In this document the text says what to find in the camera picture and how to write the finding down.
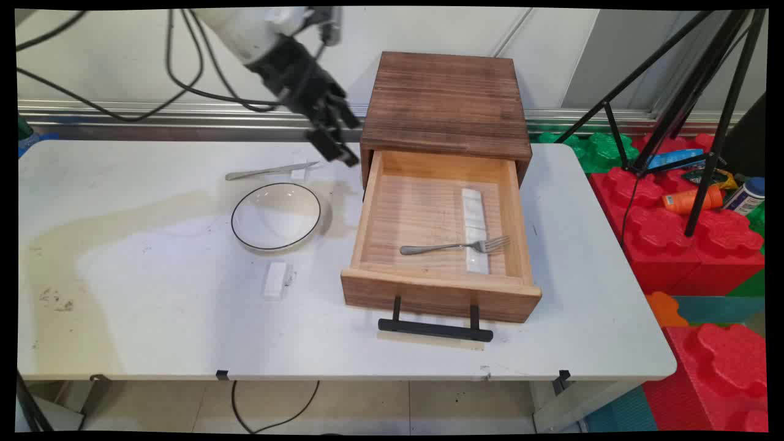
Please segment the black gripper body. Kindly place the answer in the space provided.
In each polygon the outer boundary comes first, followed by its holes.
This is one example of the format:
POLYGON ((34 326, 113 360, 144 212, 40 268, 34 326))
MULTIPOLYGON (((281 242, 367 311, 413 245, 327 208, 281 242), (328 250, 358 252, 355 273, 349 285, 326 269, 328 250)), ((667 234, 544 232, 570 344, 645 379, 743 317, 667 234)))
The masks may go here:
POLYGON ((328 97, 347 100, 347 93, 294 37, 280 37, 269 52, 246 67, 262 78, 264 86, 289 111, 314 124, 337 123, 338 118, 328 109, 328 97))

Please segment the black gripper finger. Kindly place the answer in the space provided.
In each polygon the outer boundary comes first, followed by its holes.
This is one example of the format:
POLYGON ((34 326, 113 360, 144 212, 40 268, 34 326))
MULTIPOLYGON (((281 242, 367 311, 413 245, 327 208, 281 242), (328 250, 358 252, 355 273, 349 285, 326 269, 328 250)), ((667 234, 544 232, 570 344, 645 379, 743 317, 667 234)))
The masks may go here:
POLYGON ((341 120, 348 129, 356 129, 361 125, 360 120, 343 97, 328 97, 328 109, 341 120))
POLYGON ((317 124, 306 129, 305 138, 327 162, 339 161, 347 167, 355 167, 360 162, 358 156, 345 145, 338 127, 317 124))

